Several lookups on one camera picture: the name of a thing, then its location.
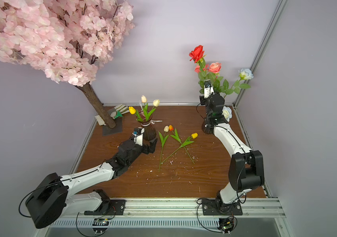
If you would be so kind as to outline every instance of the vent grille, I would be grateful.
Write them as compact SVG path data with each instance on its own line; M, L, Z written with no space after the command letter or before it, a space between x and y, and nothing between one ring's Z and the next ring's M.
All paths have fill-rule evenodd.
M50 227L75 228L76 218L59 218ZM79 228L91 228L94 218L79 218ZM218 218L201 218L207 228L217 228ZM98 228L202 228L196 218L119 218L109 220L109 225L96 225Z

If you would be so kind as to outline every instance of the tree trunk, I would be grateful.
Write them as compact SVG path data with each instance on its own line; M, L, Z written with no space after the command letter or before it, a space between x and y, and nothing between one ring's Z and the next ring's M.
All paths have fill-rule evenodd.
M86 83L84 84L83 87L78 87L78 86L76 87L85 94L90 104L95 108L96 112L104 120L105 124L108 125L110 128L114 128L116 126L116 122L111 118L108 112L104 109L103 104L97 97L92 86L89 83Z

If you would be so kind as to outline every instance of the dark vase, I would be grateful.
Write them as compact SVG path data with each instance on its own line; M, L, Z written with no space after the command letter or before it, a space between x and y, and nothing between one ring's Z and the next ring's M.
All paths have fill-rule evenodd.
M146 122L140 122L142 127L145 129L143 133L143 140L151 141L157 136L157 131L151 122L152 116Z

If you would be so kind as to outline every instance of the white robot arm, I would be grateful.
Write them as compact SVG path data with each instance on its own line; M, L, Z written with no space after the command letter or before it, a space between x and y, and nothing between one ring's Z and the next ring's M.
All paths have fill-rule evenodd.
M60 216L83 211L85 215L106 214L111 205L110 198L103 190L76 193L119 177L140 154L154 153L157 139L150 141L150 145L144 145L143 132L144 128L135 129L132 136L119 145L118 152L111 159L96 167L69 175L53 173L46 176L25 202L35 227L44 228Z
M247 192L264 184L264 170L262 154L252 151L232 131L222 115L224 98L215 93L210 80L204 81L204 96L200 103L206 107L206 117L202 130L207 134L214 134L231 156L229 167L229 183L217 193L215 204L218 211L230 210L231 205Z

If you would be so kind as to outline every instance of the wooden tabletop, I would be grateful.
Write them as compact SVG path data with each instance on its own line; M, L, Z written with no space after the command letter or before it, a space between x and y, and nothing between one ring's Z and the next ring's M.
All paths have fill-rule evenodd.
M205 116L205 108L199 106L198 109ZM163 120L154 125L158 137L155 153L141 154L119 178L96 184L81 193L103 189L112 198L214 198L217 191L225 187L228 183L230 156L218 138L201 130L203 119L195 106L160 106L154 112L153 119ZM194 143L186 146L195 164L181 148L161 165L158 172L161 153L158 131L164 134L164 126L170 124L177 129L182 141L192 133L199 134L193 139ZM236 135L245 141L234 114L229 124ZM130 137L135 127L140 127L140 123L135 120L135 115L129 113L123 116L122 133L102 136L102 127L97 125L77 171L95 167L104 159L110 159L118 151L118 145ZM162 160L179 146L177 140L169 137L163 148ZM247 197L264 198L265 194L259 187L249 192Z

